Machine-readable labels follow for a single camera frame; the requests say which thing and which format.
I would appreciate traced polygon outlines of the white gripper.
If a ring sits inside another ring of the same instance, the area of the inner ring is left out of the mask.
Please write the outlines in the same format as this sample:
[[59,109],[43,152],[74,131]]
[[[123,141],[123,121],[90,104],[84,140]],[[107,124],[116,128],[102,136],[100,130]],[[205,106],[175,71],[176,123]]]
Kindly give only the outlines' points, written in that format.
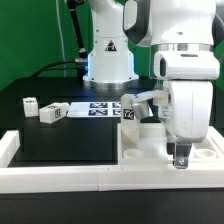
[[158,107],[158,117],[175,142],[173,165],[187,169],[192,148],[207,135],[213,86],[210,81],[164,81],[168,104]]

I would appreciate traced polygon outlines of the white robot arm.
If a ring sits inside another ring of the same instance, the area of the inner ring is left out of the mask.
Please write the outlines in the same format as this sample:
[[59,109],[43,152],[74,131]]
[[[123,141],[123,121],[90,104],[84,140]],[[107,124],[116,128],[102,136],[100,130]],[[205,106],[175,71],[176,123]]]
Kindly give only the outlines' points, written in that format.
[[154,89],[121,99],[124,134],[139,138],[139,122],[149,116],[152,100],[178,169],[188,167],[192,145],[208,131],[211,82],[220,69],[212,52],[215,17],[216,0],[127,0],[124,5],[123,32],[152,49],[151,75],[157,80]]

